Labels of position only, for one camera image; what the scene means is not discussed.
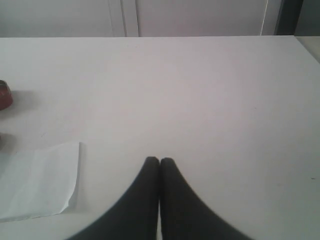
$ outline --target white table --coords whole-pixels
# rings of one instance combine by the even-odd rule
[[[320,236],[320,65],[293,36],[1,38],[5,151],[80,141],[78,201],[0,223],[58,240],[107,211],[146,156],[172,157],[255,240]]]

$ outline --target red bowl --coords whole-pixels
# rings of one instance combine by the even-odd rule
[[[0,80],[0,110],[9,107],[13,101],[8,84],[5,81]]]

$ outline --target red object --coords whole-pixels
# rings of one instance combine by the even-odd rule
[[[0,110],[9,107],[13,101],[8,84],[5,81],[0,80]]]

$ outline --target table surface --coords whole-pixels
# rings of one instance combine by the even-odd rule
[[[255,240],[320,236],[320,66],[293,36],[0,38],[2,151],[80,141],[77,205],[0,223],[58,240],[172,157],[203,201]]]

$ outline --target white paper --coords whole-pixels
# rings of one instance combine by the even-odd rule
[[[0,153],[0,222],[62,213],[78,175],[79,143]]]

